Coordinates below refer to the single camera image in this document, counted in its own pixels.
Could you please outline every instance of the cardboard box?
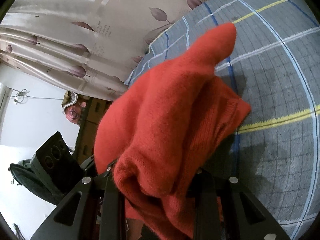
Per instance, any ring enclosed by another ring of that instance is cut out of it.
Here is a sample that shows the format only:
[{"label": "cardboard box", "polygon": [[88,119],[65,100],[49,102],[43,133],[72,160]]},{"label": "cardboard box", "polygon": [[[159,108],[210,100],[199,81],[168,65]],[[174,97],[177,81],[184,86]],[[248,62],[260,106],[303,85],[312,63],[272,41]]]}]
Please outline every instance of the cardboard box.
[{"label": "cardboard box", "polygon": [[105,113],[106,104],[106,100],[93,98],[86,120],[99,124],[101,118]]},{"label": "cardboard box", "polygon": [[79,141],[79,152],[77,155],[77,161],[81,164],[87,158],[93,154],[94,141],[96,138],[98,125],[92,122],[86,121],[84,129]]}]

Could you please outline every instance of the black metal bracket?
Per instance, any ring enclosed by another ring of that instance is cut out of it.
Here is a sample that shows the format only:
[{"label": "black metal bracket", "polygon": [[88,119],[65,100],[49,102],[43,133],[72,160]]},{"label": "black metal bracket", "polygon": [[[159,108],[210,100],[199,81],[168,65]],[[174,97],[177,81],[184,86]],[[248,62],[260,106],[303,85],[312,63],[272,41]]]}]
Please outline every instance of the black metal bracket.
[{"label": "black metal bracket", "polygon": [[[84,177],[57,205],[31,240],[93,240],[99,199],[103,197],[99,240],[125,240],[124,196],[108,170]],[[237,178],[213,178],[199,170],[189,187],[195,198],[194,240],[220,240],[217,197],[221,198],[228,240],[289,240],[290,238],[260,201]]]}]

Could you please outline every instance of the black bag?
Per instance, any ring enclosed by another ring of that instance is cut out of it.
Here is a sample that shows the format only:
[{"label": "black bag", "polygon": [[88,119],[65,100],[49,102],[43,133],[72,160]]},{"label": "black bag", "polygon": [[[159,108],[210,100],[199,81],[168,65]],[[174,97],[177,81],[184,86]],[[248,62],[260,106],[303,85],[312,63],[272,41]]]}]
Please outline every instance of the black bag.
[{"label": "black bag", "polygon": [[25,186],[30,192],[39,198],[42,198],[43,200],[54,205],[59,203],[59,201],[52,196],[51,192],[44,186],[32,169],[11,163],[10,172],[18,184]]}]

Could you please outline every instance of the fabric fold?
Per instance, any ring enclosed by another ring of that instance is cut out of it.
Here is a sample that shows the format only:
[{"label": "fabric fold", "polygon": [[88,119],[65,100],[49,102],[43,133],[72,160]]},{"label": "fabric fold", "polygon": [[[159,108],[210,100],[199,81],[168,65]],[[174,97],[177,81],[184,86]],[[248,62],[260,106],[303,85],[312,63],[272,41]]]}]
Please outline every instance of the fabric fold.
[{"label": "fabric fold", "polygon": [[235,40],[233,24],[209,30],[183,55],[142,75],[100,122],[98,172],[119,158],[113,176],[129,201],[127,217],[142,219],[161,239],[192,238],[191,180],[250,111],[214,75]]}]

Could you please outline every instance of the yellow stripe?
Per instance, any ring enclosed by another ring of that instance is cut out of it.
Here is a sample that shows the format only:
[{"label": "yellow stripe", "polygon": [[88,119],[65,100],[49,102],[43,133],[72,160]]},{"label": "yellow stripe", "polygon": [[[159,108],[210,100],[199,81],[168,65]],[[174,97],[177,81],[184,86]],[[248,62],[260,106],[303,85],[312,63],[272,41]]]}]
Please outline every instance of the yellow stripe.
[{"label": "yellow stripe", "polygon": [[[268,9],[268,8],[270,8],[270,7],[272,7],[272,6],[275,6],[275,5],[277,5],[277,4],[283,3],[283,2],[285,2],[285,1],[289,1],[289,0],[279,0],[279,1],[277,1],[277,2],[270,3],[269,5],[266,5],[266,6],[262,7],[262,8],[260,8],[260,9],[256,10],[256,12],[262,12],[262,11],[265,10],[265,9]],[[247,15],[239,18],[239,19],[237,19],[236,21],[234,21],[234,22],[232,22],[232,23],[233,23],[233,24],[238,23],[238,22],[240,22],[240,21],[242,21],[242,20],[244,20],[244,19],[247,19],[248,17],[250,17],[250,16],[252,16],[252,15],[254,15],[254,14],[255,14],[254,12],[249,13],[249,14],[247,14]]]},{"label": "yellow stripe", "polygon": [[[305,109],[303,111],[300,111],[294,114],[289,114],[287,116],[283,116],[280,118],[270,119],[264,122],[247,124],[247,125],[241,126],[238,130],[238,133],[241,134],[246,132],[259,131],[259,130],[264,130],[272,127],[277,127],[277,126],[301,121],[311,117],[312,113],[313,111],[311,112],[310,109]],[[317,105],[316,114],[319,114],[319,113],[320,113],[320,105]]]}]

